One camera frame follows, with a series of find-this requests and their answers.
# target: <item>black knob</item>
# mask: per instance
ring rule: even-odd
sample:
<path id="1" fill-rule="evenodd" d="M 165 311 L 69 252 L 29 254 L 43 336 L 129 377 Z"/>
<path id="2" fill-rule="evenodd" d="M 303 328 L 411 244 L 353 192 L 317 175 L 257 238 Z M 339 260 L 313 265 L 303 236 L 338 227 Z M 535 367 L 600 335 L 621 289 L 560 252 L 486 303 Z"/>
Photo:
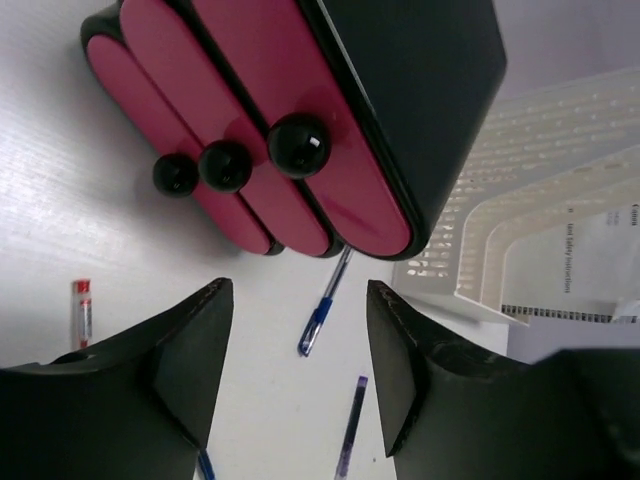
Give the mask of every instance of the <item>black knob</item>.
<path id="1" fill-rule="evenodd" d="M 182 153 L 163 155 L 153 166 L 153 184 L 169 197 L 186 197 L 198 186 L 196 162 Z"/>
<path id="2" fill-rule="evenodd" d="M 198 170 L 202 180 L 214 190 L 235 193 L 251 178 L 251 156 L 242 145 L 220 140 L 204 149 Z"/>
<path id="3" fill-rule="evenodd" d="M 325 126 L 312 115 L 302 113 L 280 119 L 269 132 L 267 146 L 271 161 L 294 179 L 318 173 L 331 154 Z"/>

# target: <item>table surface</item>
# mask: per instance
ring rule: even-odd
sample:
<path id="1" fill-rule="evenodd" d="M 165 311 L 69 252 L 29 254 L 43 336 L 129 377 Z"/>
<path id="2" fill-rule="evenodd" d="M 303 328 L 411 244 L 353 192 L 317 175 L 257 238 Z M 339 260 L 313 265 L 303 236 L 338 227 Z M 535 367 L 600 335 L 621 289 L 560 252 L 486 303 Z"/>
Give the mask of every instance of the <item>table surface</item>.
<path id="1" fill-rule="evenodd" d="M 70 343 L 70 282 L 92 279 L 94 340 L 234 281 L 235 314 L 209 449 L 220 479 L 332 478 L 358 375 L 372 376 L 368 279 L 355 255 L 308 359 L 300 333 L 336 259 L 243 254 L 189 199 L 151 183 L 155 154 L 101 90 L 78 31 L 111 0 L 0 3 L 0 365 L 50 362 Z M 505 325 L 444 323 L 504 353 Z M 351 472 L 391 480 L 375 381 Z"/>

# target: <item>red cap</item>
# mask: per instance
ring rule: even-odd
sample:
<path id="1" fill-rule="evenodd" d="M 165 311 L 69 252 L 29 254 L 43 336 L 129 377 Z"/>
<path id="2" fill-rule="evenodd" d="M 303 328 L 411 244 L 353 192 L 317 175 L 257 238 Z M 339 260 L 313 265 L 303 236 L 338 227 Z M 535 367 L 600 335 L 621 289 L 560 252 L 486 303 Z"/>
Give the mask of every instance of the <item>red cap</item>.
<path id="1" fill-rule="evenodd" d="M 88 278 L 83 278 L 81 280 L 76 280 L 73 282 L 74 290 L 76 293 L 89 293 L 91 280 Z"/>

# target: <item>magenta drawer front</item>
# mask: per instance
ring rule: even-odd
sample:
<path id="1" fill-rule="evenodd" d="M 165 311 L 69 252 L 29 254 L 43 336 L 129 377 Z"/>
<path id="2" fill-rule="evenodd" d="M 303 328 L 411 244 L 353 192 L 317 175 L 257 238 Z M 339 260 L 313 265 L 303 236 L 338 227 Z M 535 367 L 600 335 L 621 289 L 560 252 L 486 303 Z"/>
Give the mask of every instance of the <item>magenta drawer front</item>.
<path id="1" fill-rule="evenodd" d="M 127 0 L 120 24 L 134 57 L 203 145 L 224 139 L 249 151 L 253 173 L 240 193 L 269 232 L 298 252 L 327 252 L 327 232 L 270 162 L 264 139 L 180 17 L 163 0 Z"/>
<path id="2" fill-rule="evenodd" d="M 306 183 L 338 234 L 370 255 L 403 252 L 410 227 L 295 2 L 192 3 L 270 125 L 301 112 L 327 126 L 331 156 Z"/>
<path id="3" fill-rule="evenodd" d="M 202 146 L 122 45 L 97 35 L 89 41 L 87 55 L 102 85 L 158 153 L 179 152 L 198 158 Z M 215 192 L 202 182 L 193 194 L 232 242 L 257 254 L 269 251 L 269 235 L 239 196 Z"/>

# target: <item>red-capped vial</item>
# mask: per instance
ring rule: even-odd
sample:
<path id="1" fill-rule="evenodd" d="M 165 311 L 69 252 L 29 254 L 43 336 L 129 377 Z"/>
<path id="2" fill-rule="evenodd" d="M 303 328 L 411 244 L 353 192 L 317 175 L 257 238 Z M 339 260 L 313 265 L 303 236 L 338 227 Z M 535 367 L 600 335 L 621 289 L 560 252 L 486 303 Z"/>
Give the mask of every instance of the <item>red-capped vial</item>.
<path id="1" fill-rule="evenodd" d="M 80 348 L 89 346 L 92 336 L 91 280 L 82 278 L 73 282 L 73 322 Z"/>

